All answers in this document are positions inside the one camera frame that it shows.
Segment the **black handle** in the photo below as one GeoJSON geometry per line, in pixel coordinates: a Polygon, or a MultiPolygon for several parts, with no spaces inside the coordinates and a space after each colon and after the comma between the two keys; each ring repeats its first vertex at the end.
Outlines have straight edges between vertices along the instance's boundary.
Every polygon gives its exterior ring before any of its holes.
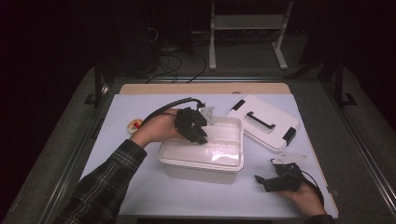
{"type": "Polygon", "coordinates": [[[262,121],[262,120],[260,120],[260,119],[258,119],[258,118],[256,118],[256,117],[254,117],[253,116],[253,111],[250,111],[250,112],[248,112],[247,113],[247,116],[248,117],[250,117],[250,118],[252,118],[252,119],[254,119],[254,120],[256,120],[257,122],[259,122],[260,124],[262,124],[262,125],[264,125],[265,127],[267,127],[267,128],[269,128],[269,129],[274,129],[275,128],[275,124],[267,124],[267,123],[265,123],[264,121],[262,121]]]}

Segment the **white metal stand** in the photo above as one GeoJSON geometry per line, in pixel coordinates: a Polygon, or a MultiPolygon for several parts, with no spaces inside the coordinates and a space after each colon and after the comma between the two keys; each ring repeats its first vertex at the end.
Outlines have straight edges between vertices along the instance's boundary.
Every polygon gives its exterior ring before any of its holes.
{"type": "Polygon", "coordinates": [[[216,15],[215,3],[212,3],[210,20],[210,45],[209,45],[209,68],[216,70],[216,51],[215,51],[215,32],[216,30],[279,30],[276,42],[273,42],[274,52],[280,69],[288,69],[285,58],[283,57],[280,46],[286,27],[288,26],[289,16],[293,1],[287,4],[284,14],[275,15],[216,15]]]}

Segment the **hand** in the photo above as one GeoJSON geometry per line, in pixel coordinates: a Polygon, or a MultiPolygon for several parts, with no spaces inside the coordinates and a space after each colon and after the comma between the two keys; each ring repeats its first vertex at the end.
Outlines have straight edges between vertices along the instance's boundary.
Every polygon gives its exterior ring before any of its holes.
{"type": "Polygon", "coordinates": [[[185,139],[175,127],[176,113],[175,109],[164,111],[163,114],[155,116],[141,126],[129,139],[141,147],[151,142],[163,142],[171,138],[185,139]]]}
{"type": "Polygon", "coordinates": [[[297,191],[282,190],[276,192],[291,199],[300,211],[308,217],[327,215],[315,191],[305,183],[301,183],[297,191]]]}

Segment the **white tabletop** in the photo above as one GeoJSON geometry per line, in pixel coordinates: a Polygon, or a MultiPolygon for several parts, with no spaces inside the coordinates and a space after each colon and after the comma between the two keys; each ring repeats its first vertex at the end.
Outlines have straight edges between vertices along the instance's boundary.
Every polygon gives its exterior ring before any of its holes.
{"type": "MultiPolygon", "coordinates": [[[[326,180],[321,172],[315,152],[307,136],[304,123],[292,94],[255,94],[267,103],[293,115],[300,121],[295,138],[284,151],[308,156],[298,161],[300,168],[311,174],[322,190],[325,209],[333,217],[338,211],[327,192],[326,180]]],[[[93,147],[83,175],[103,163],[127,138],[126,126],[132,119],[145,118],[163,105],[186,97],[193,97],[214,106],[216,116],[226,116],[245,94],[121,94],[115,95],[106,115],[101,132],[93,147]]],[[[184,108],[196,104],[177,106],[184,108]]],[[[287,199],[265,192],[254,175],[276,177],[270,159],[276,153],[244,138],[244,168],[231,185],[206,183],[169,177],[157,158],[159,143],[146,147],[148,156],[140,166],[128,188],[120,215],[145,217],[218,217],[275,219],[301,217],[302,214],[287,199]]]]}

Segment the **white object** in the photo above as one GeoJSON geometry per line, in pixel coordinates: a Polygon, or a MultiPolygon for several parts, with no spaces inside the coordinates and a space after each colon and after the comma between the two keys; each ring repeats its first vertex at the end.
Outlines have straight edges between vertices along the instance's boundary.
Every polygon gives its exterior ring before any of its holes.
{"type": "Polygon", "coordinates": [[[199,108],[200,114],[206,119],[207,122],[209,122],[210,125],[215,124],[215,121],[213,120],[213,109],[214,106],[210,107],[201,107],[199,108]]]}
{"type": "Polygon", "coordinates": [[[279,36],[273,42],[279,67],[282,70],[288,69],[285,58],[283,57],[280,46],[288,26],[290,12],[293,1],[289,0],[285,13],[283,14],[262,14],[262,15],[216,15],[215,3],[212,3],[210,19],[210,44],[209,44],[209,68],[216,70],[216,50],[215,32],[217,30],[278,30],[279,36]]]}
{"type": "Polygon", "coordinates": [[[273,164],[290,164],[297,161],[306,160],[307,156],[292,152],[282,152],[274,160],[273,164]]]}
{"type": "Polygon", "coordinates": [[[244,165],[243,133],[240,119],[213,117],[212,126],[203,127],[207,143],[186,140],[163,142],[158,159],[168,175],[177,178],[232,184],[244,165]]]}
{"type": "Polygon", "coordinates": [[[297,118],[253,95],[236,104],[228,117],[241,119],[245,133],[273,151],[282,151],[299,126],[297,118]]]}

